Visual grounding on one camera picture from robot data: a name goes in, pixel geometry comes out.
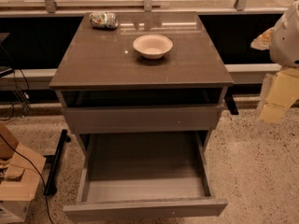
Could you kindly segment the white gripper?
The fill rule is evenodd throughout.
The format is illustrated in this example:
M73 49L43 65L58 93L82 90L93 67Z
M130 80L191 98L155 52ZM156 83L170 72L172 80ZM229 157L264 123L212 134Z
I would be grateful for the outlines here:
M277 124L299 99L299 0L278 19L276 24L256 37L253 49L269 50L270 58L285 68L267 74L263 80L260 103L256 109L257 125Z

